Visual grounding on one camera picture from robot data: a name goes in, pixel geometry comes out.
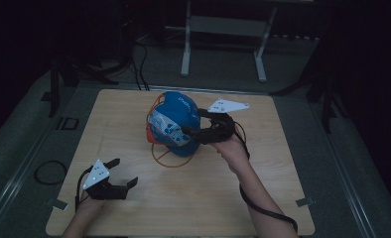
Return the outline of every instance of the gray floor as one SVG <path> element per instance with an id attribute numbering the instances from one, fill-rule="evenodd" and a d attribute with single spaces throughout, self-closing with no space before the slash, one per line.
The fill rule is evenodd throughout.
<path id="1" fill-rule="evenodd" d="M 249 48 L 231 50 L 218 43 L 212 50 L 195 41 L 190 75 L 181 77 L 183 48 L 176 42 L 162 47 L 149 39 L 141 42 L 147 46 L 143 74 L 152 89 L 265 95 L 295 82 L 317 43 L 272 38 L 263 57 L 268 80 L 260 83 Z M 143 55 L 143 48 L 136 47 L 137 63 Z M 131 69 L 111 78 L 120 84 L 84 78 L 78 88 L 62 85 L 62 107 L 49 118 L 49 103 L 41 101 L 50 89 L 46 74 L 0 130 L 0 237 L 48 237 L 48 202 L 57 197 L 60 186 L 37 183 L 34 170 L 51 160 L 69 165 L 100 89 L 137 89 Z M 308 103 L 307 90 L 274 99 L 306 197 L 315 201 L 310 210 L 316 233 L 311 237 L 391 237 L 391 198 L 354 125 L 335 111 L 331 134 L 325 133 L 319 122 L 321 104 Z M 78 118 L 78 128 L 56 130 L 61 117 Z M 52 181 L 64 175 L 55 164 L 42 172 Z"/>

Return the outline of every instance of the light wood surface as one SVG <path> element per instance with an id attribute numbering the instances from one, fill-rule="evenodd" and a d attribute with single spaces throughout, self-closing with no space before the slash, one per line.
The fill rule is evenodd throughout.
<path id="1" fill-rule="evenodd" d="M 88 229 L 95 236 L 248 236 L 254 227 L 238 190 L 238 180 L 211 146 L 201 145 L 183 167 L 157 164 L 147 142 L 146 115 L 161 91 L 101 90 L 72 159 L 59 200 L 67 210 L 54 208 L 47 225 L 50 235 L 61 235 L 74 215 L 74 196 L 81 173 L 97 159 L 106 163 L 120 158 L 110 170 L 115 185 L 138 177 L 126 200 L 110 200 Z M 268 96 L 183 92 L 199 108 L 218 97 L 249 103 L 250 108 L 231 112 L 247 135 L 251 163 L 286 215 L 299 224 L 300 235 L 315 231 L 298 174 L 273 99 Z M 202 119 L 202 127 L 209 126 Z M 166 151 L 155 146 L 155 153 Z M 184 160 L 172 153 L 164 163 Z"/>

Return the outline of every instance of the black wrist strap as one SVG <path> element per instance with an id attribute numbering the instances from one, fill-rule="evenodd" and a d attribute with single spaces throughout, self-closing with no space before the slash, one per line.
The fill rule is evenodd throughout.
<path id="1" fill-rule="evenodd" d="M 273 218 L 276 218 L 276 219 L 279 219 L 279 220 L 283 220 L 283 221 L 286 221 L 286 222 L 289 222 L 292 224 L 292 226 L 294 227 L 295 229 L 295 232 L 298 233 L 298 224 L 297 222 L 292 219 L 291 217 L 289 216 L 286 216 L 286 215 L 282 215 L 280 213 L 276 213 L 276 212 L 273 212 L 273 211 L 269 211 L 269 210 L 265 210 L 259 206 L 257 206 L 256 204 L 254 204 L 254 202 L 252 202 L 249 197 L 247 196 L 247 194 L 245 194 L 245 191 L 244 189 L 242 189 L 242 186 L 240 185 L 239 186 L 239 191 L 241 192 L 241 196 L 242 196 L 242 199 L 244 199 L 244 201 L 251 207 L 253 208 L 254 210 L 260 212 L 261 214 L 264 214 L 264 215 L 268 215 L 268 216 L 271 216 Z"/>

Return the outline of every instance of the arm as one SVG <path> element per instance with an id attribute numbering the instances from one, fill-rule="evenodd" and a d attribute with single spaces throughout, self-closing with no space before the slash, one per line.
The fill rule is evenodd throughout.
<path id="1" fill-rule="evenodd" d="M 88 197 L 86 191 L 81 197 L 86 197 L 81 201 L 74 217 L 63 233 L 63 238 L 81 238 L 91 221 L 100 212 L 106 200 L 96 200 Z"/>
<path id="2" fill-rule="evenodd" d="M 242 188 L 252 202 L 263 209 L 283 214 L 255 173 L 242 142 L 235 135 L 225 142 L 211 145 L 227 161 L 229 168 L 237 175 Z M 248 207 L 248 210 L 259 237 L 298 237 L 290 223 L 261 214 L 251 207 Z"/>

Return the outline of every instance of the wooden table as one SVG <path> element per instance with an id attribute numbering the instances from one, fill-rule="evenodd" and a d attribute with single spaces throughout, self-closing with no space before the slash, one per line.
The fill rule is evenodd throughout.
<path id="1" fill-rule="evenodd" d="M 47 225 L 50 235 L 61 235 L 74 215 L 76 184 L 81 173 L 97 159 L 106 163 L 120 158 L 110 170 L 112 184 L 139 177 L 126 200 L 110 200 L 88 229 L 94 236 L 249 236 L 254 227 L 238 190 L 238 180 L 211 146 L 201 145 L 183 167 L 157 164 L 146 140 L 146 115 L 161 91 L 101 90 L 72 159 L 59 200 L 64 211 L 54 208 Z M 300 235 L 315 231 L 297 171 L 273 99 L 268 96 L 183 92 L 199 108 L 218 97 L 246 102 L 250 108 L 231 112 L 247 135 L 251 163 L 266 188 L 286 215 L 299 224 Z M 201 127 L 209 122 L 202 119 Z M 166 151 L 155 146 L 155 154 Z M 172 153 L 162 159 L 184 160 Z"/>

